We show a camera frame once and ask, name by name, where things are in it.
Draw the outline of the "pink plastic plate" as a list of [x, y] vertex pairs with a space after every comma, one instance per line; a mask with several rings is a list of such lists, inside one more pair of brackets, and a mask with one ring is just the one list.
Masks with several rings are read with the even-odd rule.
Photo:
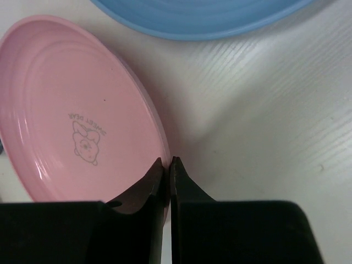
[[110, 201], [171, 161], [145, 87], [69, 20], [35, 15], [1, 38], [1, 142], [35, 202]]

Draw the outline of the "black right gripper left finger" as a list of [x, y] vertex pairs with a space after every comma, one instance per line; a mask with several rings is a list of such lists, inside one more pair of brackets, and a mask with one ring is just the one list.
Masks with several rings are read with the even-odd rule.
[[160, 263], [164, 167], [108, 202], [1, 204], [1, 263]]

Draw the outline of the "light blue plastic plate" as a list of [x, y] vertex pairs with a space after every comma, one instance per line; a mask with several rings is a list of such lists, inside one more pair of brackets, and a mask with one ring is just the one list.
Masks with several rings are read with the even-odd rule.
[[95, 0], [93, 4], [135, 31], [177, 41], [232, 37], [275, 23], [311, 4], [296, 0]]

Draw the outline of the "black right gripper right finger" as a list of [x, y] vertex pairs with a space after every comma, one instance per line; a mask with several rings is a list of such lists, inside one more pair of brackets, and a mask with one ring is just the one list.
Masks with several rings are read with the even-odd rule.
[[216, 201], [170, 164], [173, 263], [322, 263], [304, 211], [290, 201]]

